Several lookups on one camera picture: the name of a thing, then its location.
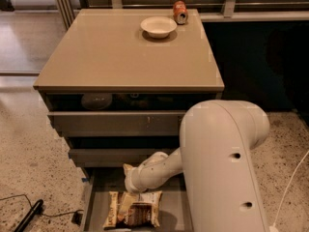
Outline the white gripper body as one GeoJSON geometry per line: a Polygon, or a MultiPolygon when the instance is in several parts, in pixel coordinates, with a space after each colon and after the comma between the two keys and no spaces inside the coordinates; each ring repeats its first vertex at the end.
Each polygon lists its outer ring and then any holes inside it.
{"type": "Polygon", "coordinates": [[[125,171],[125,187],[130,193],[141,193],[147,189],[140,183],[136,167],[125,171]]]}

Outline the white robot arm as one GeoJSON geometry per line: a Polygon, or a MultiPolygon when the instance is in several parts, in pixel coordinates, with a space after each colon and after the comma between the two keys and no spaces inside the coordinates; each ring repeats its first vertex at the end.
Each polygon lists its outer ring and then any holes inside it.
{"type": "Polygon", "coordinates": [[[180,147],[127,168],[126,190],[156,189],[182,173],[194,232],[269,232],[250,156],[268,133],[268,117],[254,103],[199,102],[183,116],[180,147]]]}

